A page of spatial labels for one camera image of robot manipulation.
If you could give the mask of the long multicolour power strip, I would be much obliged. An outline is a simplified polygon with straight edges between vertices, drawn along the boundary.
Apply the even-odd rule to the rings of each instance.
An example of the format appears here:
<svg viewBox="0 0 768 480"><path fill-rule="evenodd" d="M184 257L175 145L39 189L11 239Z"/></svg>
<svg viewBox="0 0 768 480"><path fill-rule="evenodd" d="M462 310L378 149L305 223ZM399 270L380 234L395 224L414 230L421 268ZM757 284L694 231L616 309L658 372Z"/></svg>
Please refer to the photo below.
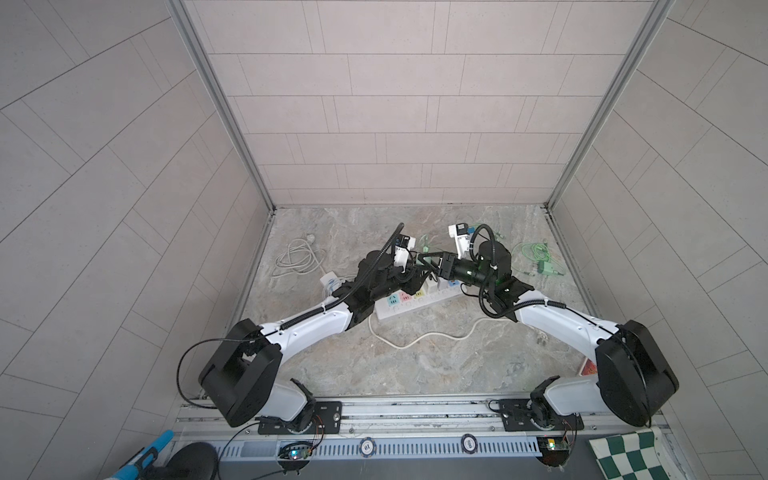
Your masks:
<svg viewBox="0 0 768 480"><path fill-rule="evenodd" d="M386 320L462 295L459 281L427 279L415 294L398 290L377 300L374 311L379 320Z"/></svg>

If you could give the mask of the green charger with cable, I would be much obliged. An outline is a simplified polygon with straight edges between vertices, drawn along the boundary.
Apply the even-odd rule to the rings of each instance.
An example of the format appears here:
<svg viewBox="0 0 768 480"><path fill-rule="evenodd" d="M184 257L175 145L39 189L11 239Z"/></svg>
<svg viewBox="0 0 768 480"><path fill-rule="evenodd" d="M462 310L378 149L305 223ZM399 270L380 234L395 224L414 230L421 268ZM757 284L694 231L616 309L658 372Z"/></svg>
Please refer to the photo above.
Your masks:
<svg viewBox="0 0 768 480"><path fill-rule="evenodd" d="M512 269L526 276L565 276L566 267L558 262L551 254L546 242L518 243L512 248ZM521 257L527 261L526 265L518 266L514 260Z"/></svg>

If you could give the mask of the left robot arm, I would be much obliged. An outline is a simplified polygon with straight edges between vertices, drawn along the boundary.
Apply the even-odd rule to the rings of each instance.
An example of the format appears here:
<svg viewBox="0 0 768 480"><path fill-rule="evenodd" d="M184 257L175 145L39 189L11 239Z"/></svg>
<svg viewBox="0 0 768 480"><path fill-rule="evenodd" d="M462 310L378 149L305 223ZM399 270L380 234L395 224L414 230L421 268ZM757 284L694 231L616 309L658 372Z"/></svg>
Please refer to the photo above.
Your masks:
<svg viewBox="0 0 768 480"><path fill-rule="evenodd" d="M413 295L433 270L409 253L398 261L392 252L371 251L358 274L341 283L318 306L278 322L236 323L219 339L198 382L231 427L251 420L281 423L305 431L315 415L316 399L301 382L278 379L281 365L319 341L360 324L375 302L397 291Z"/></svg>

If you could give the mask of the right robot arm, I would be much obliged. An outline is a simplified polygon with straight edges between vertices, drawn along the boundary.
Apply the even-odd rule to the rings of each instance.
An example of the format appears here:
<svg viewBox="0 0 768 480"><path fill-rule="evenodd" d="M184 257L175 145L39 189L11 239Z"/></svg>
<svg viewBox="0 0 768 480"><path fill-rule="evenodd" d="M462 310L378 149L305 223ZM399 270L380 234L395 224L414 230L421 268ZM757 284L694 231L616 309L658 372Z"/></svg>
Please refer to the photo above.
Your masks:
<svg viewBox="0 0 768 480"><path fill-rule="evenodd" d="M553 376L531 392L528 409L539 428L584 413L611 413L628 425L648 426L679 390L679 380L644 324L603 320L548 298L512 274L511 256L499 242L485 241L465 258L436 251L418 259L440 278L477 288L487 317L553 336L595 365L592 375Z"/></svg>

